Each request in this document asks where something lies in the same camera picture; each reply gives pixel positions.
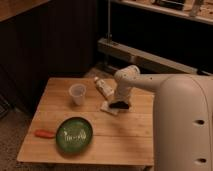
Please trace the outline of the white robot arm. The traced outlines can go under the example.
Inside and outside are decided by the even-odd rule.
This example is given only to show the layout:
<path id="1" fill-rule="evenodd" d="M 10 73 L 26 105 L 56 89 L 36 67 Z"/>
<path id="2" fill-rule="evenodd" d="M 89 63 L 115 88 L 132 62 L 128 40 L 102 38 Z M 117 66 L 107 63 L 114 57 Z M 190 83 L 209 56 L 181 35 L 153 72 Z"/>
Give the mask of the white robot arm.
<path id="1" fill-rule="evenodd" d="M 213 76 L 117 71 L 115 99 L 152 91 L 154 171 L 213 171 Z"/>

